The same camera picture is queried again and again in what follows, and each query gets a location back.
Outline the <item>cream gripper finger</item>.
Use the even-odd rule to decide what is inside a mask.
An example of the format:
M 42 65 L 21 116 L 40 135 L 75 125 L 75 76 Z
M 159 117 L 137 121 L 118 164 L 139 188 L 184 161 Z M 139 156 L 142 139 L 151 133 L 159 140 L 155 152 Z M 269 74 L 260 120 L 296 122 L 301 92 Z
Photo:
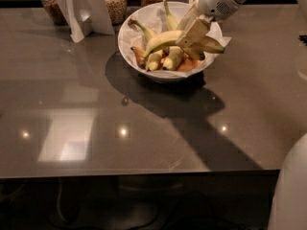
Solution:
M 182 21 L 177 26 L 180 35 L 176 45 L 190 47 L 193 43 L 204 37 L 210 30 L 211 23 L 205 17 L 191 18 L 189 21 Z
M 191 29 L 200 15 L 201 12 L 199 10 L 199 0 L 195 0 L 191 4 L 189 10 L 178 22 L 177 29 L 181 31 L 187 31 L 188 29 Z

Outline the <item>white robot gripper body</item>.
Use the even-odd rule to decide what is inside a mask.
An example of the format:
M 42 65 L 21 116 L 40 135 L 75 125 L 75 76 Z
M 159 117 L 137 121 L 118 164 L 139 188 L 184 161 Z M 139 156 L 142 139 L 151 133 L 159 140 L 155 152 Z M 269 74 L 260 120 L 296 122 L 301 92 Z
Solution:
M 217 21 L 228 19 L 238 11 L 240 4 L 236 0 L 199 0 L 199 10 Z

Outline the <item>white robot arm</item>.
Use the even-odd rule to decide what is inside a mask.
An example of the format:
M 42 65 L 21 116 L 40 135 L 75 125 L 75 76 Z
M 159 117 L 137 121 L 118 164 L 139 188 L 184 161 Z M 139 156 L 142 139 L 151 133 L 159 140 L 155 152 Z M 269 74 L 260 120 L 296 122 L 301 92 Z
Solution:
M 206 47 L 204 29 L 211 21 L 223 21 L 247 0 L 196 0 L 179 23 L 181 47 Z M 307 134 L 287 154 L 274 191 L 268 230 L 307 230 Z

